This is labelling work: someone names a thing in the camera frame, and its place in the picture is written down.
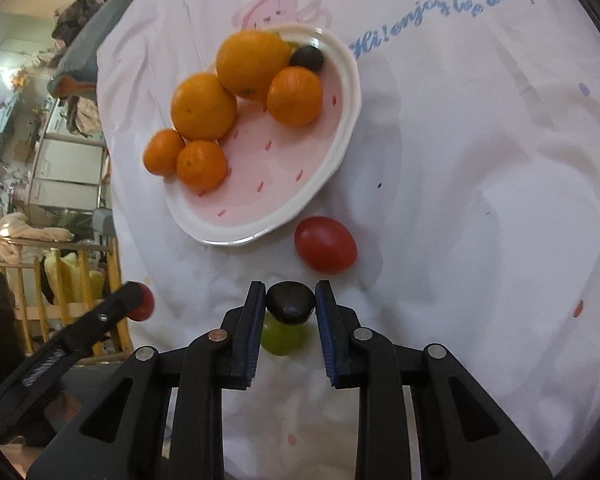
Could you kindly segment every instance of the tomato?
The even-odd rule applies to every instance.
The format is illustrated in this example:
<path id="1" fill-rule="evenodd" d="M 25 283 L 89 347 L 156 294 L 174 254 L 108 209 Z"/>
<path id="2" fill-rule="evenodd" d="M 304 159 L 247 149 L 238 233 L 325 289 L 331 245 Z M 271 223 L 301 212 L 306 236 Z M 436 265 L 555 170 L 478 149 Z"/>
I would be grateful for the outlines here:
<path id="1" fill-rule="evenodd" d="M 260 345 L 270 354 L 283 356 L 300 349 L 306 339 L 304 325 L 283 325 L 265 312 Z"/>
<path id="2" fill-rule="evenodd" d="M 132 321 L 146 321 L 154 313 L 154 294 L 144 283 L 138 283 L 138 285 L 142 289 L 142 303 L 126 316 Z"/>
<path id="3" fill-rule="evenodd" d="M 294 241 L 302 261 L 321 274 L 341 274 L 358 258 L 356 241 L 349 230 L 326 216 L 302 220 Z"/>

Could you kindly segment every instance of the wooden railing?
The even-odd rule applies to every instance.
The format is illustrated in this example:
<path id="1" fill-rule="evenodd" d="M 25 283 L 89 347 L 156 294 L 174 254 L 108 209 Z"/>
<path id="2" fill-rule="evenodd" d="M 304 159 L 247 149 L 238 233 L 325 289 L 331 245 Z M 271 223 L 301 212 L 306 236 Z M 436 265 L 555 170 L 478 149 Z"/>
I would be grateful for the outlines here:
<path id="1" fill-rule="evenodd" d="M 106 259 L 107 277 L 109 279 L 109 288 L 113 292 L 121 285 L 120 275 L 120 260 L 118 258 L 118 242 L 115 238 L 110 237 L 106 245 L 95 244 L 80 244 L 73 242 L 43 242 L 38 240 L 27 240 L 22 238 L 1 237 L 1 242 L 6 242 L 21 247 L 35 247 L 42 250 L 69 250 L 77 253 L 78 265 L 80 270 L 80 291 L 82 294 L 82 302 L 68 302 L 65 297 L 65 277 L 61 271 L 62 263 L 60 261 L 59 251 L 50 251 L 47 258 L 55 259 L 55 282 L 56 289 L 54 295 L 56 297 L 55 304 L 45 304 L 42 293 L 42 273 L 45 272 L 43 263 L 40 258 L 35 258 L 31 263 L 20 263 L 11 265 L 5 262 L 0 262 L 0 271 L 7 278 L 10 289 L 15 296 L 15 317 L 22 327 L 22 336 L 24 349 L 27 354 L 34 351 L 32 327 L 34 324 L 40 324 L 40 332 L 44 342 L 49 339 L 49 321 L 59 320 L 60 325 L 65 327 L 75 319 L 79 318 L 85 312 L 93 310 L 93 308 L 101 300 L 94 300 L 91 290 L 91 280 L 89 276 L 89 254 L 99 253 Z M 14 272 L 9 272 L 8 269 L 14 269 Z M 24 269 L 32 269 L 34 281 L 34 304 L 30 305 L 27 302 L 25 293 Z M 115 353 L 107 354 L 104 351 L 102 343 L 96 343 L 93 346 L 93 357 L 86 358 L 78 362 L 78 364 L 94 364 L 98 362 L 110 362 L 122 360 L 128 357 L 133 351 L 133 345 L 129 336 L 128 325 L 126 318 L 118 323 L 115 330 L 110 332 Z"/>

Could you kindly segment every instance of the drawer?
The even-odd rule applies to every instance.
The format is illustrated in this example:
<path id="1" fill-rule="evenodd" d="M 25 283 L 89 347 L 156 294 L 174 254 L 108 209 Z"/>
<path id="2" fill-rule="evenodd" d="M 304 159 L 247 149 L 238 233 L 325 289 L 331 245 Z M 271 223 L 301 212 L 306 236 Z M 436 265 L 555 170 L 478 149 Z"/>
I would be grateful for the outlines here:
<path id="1" fill-rule="evenodd" d="M 47 180 L 99 184 L 102 148 L 62 140 L 43 140 L 34 176 Z"/>
<path id="2" fill-rule="evenodd" d="M 98 187 L 34 179 L 29 203 L 93 211 L 98 206 Z"/>

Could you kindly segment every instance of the green fruit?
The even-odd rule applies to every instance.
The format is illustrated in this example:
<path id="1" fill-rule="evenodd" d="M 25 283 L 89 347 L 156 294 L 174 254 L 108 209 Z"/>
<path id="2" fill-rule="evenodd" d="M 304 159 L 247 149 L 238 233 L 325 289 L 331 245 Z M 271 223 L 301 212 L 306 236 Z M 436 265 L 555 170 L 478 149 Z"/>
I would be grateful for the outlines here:
<path id="1" fill-rule="evenodd" d="M 260 345 L 270 354 L 289 355 L 302 347 L 306 339 L 303 325 L 283 325 L 269 312 L 264 315 Z"/>

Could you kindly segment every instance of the metal screw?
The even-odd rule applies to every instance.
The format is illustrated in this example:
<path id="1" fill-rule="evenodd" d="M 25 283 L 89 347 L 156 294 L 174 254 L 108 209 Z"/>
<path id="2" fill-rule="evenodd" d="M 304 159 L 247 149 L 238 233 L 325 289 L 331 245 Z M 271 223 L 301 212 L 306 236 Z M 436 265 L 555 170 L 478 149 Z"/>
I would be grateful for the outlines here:
<path id="1" fill-rule="evenodd" d="M 222 328 L 215 328 L 209 332 L 209 339 L 216 343 L 224 341 L 228 336 L 226 330 L 223 330 Z"/>
<path id="2" fill-rule="evenodd" d="M 357 328 L 353 331 L 353 337 L 358 341 L 369 341 L 374 336 L 368 328 Z"/>
<path id="3" fill-rule="evenodd" d="M 150 346 L 143 346 L 136 350 L 136 359 L 138 359 L 138 361 L 148 361 L 154 356 L 154 354 L 155 351 L 153 348 Z"/>
<path id="4" fill-rule="evenodd" d="M 446 349 L 442 345 L 431 345 L 427 352 L 434 359 L 442 359 L 446 356 Z"/>

